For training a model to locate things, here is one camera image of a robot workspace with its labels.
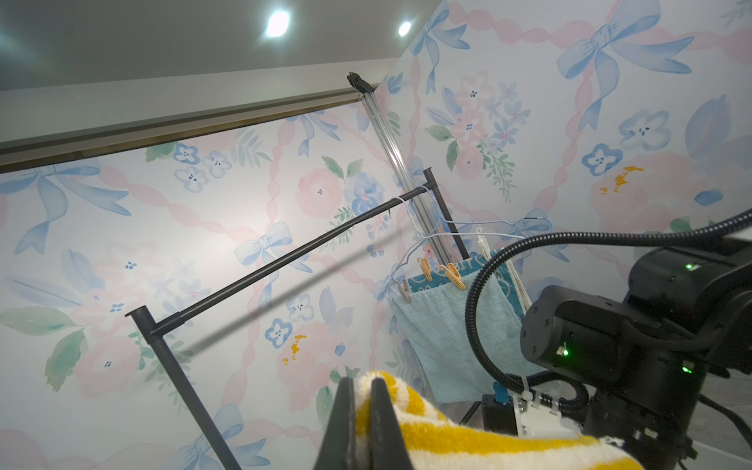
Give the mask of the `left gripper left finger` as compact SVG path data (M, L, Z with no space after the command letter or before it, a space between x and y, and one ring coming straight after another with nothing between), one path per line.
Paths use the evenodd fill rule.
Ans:
M353 470L356 458L356 394L354 380L339 383L314 470Z

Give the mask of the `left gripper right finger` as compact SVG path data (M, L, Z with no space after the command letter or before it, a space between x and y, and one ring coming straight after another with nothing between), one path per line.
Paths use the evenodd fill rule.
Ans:
M369 469L413 470L389 389L382 377L371 382L368 446Z

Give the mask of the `yellow striped towel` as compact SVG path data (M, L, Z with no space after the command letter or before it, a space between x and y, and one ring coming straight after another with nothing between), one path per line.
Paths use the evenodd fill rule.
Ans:
M368 460L371 383L385 381L399 432L415 469L640 469L624 450L595 438L520 439L461 426L403 379L370 371L354 380L356 459Z

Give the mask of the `light green towel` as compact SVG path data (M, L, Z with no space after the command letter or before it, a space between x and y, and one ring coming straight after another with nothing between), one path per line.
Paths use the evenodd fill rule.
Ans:
M438 403L476 401L493 391L495 379L481 366L467 337L468 293L449 283L412 293L408 303L400 295L390 299ZM521 320L499 284L491 281L484 286L476 321L482 346L500 370L516 375L542 371L521 352Z

